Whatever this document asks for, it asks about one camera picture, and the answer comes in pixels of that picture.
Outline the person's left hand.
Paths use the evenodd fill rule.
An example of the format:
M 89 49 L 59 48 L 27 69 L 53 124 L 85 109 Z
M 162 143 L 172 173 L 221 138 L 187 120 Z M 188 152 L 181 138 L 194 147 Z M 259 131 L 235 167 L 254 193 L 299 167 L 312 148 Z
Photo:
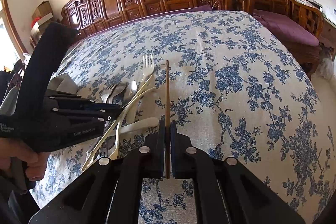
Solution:
M 26 176 L 30 181 L 44 178 L 50 153 L 34 152 L 26 143 L 18 139 L 1 138 L 1 170 L 11 176 L 10 166 L 13 157 L 27 163 Z

